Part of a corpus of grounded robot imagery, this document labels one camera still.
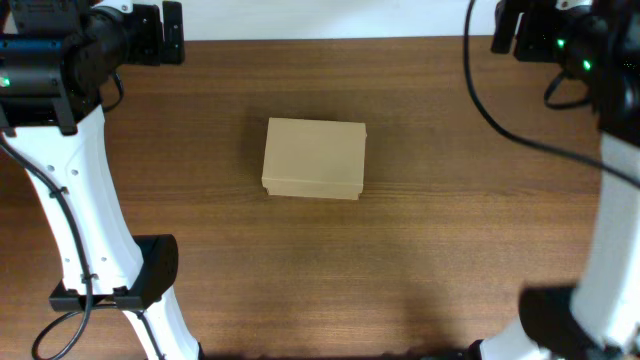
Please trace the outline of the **cardboard box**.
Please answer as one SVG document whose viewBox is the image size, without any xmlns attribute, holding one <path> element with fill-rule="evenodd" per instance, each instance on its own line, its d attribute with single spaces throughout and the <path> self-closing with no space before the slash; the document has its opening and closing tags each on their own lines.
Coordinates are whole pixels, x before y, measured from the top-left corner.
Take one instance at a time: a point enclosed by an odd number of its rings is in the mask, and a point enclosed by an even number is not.
<svg viewBox="0 0 640 360">
<path fill-rule="evenodd" d="M 366 139 L 363 123 L 271 118 L 262 185 L 271 196 L 357 200 Z"/>
</svg>

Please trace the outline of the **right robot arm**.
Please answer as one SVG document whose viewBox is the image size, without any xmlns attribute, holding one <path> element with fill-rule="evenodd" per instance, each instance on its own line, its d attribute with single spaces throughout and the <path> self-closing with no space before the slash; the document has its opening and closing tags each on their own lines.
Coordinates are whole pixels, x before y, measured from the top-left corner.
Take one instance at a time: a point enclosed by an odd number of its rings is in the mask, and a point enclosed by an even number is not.
<svg viewBox="0 0 640 360">
<path fill-rule="evenodd" d="M 455 229 L 454 291 L 423 347 L 474 359 L 601 359 L 639 342 L 639 80 L 620 53 L 639 14 L 589 2 L 501 1 L 491 49 L 529 62 L 484 77 L 465 65 L 462 122 L 439 189 Z"/>
</svg>

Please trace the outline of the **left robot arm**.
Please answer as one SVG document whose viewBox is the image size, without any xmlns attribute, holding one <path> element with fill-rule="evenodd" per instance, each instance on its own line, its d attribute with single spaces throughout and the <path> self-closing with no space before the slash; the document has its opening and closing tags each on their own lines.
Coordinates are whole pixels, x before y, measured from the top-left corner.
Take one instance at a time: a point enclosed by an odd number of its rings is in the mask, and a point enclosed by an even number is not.
<svg viewBox="0 0 640 360">
<path fill-rule="evenodd" d="M 199 359 L 174 292 L 170 234 L 133 235 L 105 146 L 102 86 L 124 65 L 185 59 L 177 1 L 8 0 L 1 5 L 1 147 L 28 174 L 63 275 L 49 303 L 87 325 L 122 312 L 151 359 Z"/>
</svg>

